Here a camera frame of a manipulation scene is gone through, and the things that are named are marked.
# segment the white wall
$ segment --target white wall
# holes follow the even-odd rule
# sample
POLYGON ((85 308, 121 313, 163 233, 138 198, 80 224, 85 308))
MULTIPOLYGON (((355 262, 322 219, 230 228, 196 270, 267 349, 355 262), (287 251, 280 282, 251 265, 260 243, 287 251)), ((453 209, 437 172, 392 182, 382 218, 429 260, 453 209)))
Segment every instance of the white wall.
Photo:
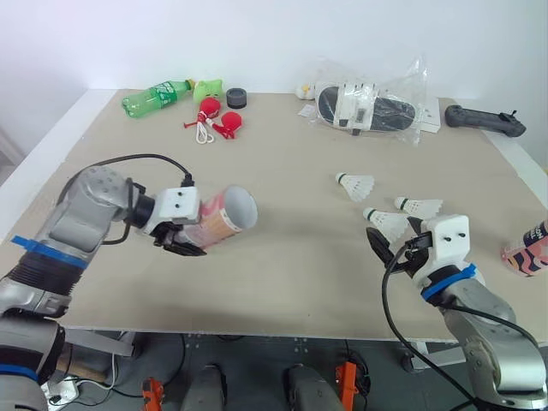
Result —
POLYGON ((421 53, 429 93, 518 110, 548 165, 546 0, 19 0, 0 5, 0 126, 24 150, 85 87, 222 77, 287 92, 316 57, 380 77, 421 53), (27 101, 33 103, 28 108, 27 101))

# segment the red toy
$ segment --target red toy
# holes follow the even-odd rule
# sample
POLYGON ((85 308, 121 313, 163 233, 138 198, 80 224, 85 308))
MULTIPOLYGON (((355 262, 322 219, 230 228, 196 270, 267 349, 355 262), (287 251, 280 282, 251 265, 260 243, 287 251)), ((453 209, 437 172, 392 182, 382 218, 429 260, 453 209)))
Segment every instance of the red toy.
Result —
POLYGON ((195 126, 199 122, 205 122, 207 118, 214 118, 219 115, 221 103, 213 97, 204 98, 200 103, 200 112, 195 122, 184 123, 185 128, 195 126))
POLYGON ((225 139, 233 140, 236 138, 234 132, 241 127, 241 116, 234 111, 229 111, 221 117, 221 123, 223 124, 222 126, 215 124, 209 118, 207 118, 205 122, 212 126, 213 129, 215 129, 215 131, 221 134, 225 139))

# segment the blue tape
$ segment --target blue tape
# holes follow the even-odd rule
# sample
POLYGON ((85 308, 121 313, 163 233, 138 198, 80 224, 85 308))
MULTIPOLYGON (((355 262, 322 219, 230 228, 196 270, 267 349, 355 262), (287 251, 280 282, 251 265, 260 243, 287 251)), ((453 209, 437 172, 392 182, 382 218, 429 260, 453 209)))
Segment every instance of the blue tape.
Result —
POLYGON ((425 289, 422 293, 420 293, 420 295, 422 295, 422 298, 428 301, 430 297, 446 289, 451 284, 454 284, 457 281, 461 281, 466 278, 472 278, 475 275, 476 275, 476 266, 474 264, 470 264, 461 272, 457 272, 456 274, 453 274, 452 276, 445 278, 444 280, 440 281, 436 285, 432 285, 429 289, 425 289))
POLYGON ((87 262, 83 259, 79 259, 77 257, 73 257, 72 255, 65 254, 59 250, 56 250, 55 248, 48 247, 35 240, 28 240, 26 238, 16 235, 14 238, 11 239, 11 242, 17 244, 18 246, 22 246, 29 252, 47 255, 48 257, 58 259, 63 263, 74 265, 83 270, 87 268, 87 262))
POLYGON ((25 366, 0 364, 0 374, 23 375, 38 382, 38 375, 36 375, 36 372, 31 370, 30 368, 26 368, 25 366))

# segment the clear plastic bag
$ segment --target clear plastic bag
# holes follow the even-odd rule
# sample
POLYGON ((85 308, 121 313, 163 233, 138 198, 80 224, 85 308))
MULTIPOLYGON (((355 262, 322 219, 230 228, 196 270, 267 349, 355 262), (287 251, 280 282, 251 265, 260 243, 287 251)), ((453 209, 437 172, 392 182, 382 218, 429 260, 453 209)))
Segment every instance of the clear plastic bag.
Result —
POLYGON ((375 83, 333 62, 323 62, 314 81, 298 86, 295 94, 316 100, 313 124, 324 123, 362 132, 396 132, 416 146, 426 100, 426 66, 417 58, 403 77, 375 83))

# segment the white string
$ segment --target white string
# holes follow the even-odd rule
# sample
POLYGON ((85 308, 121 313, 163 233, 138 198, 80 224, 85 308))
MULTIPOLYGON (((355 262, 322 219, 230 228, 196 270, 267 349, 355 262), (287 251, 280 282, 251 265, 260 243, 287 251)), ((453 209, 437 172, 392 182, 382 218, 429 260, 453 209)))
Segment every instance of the white string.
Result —
POLYGON ((198 144, 207 144, 207 143, 212 143, 213 141, 215 141, 215 137, 213 137, 212 134, 209 134, 208 131, 207 131, 207 128, 206 126, 204 125, 203 122, 198 122, 196 124, 196 142, 198 144))
POLYGON ((99 387, 101 390, 110 391, 114 388, 116 384, 116 364, 115 364, 115 356, 112 355, 112 383, 110 385, 103 385, 101 383, 98 383, 97 381, 93 381, 91 379, 81 379, 76 383, 77 387, 80 387, 84 383, 93 384, 97 387, 99 387))

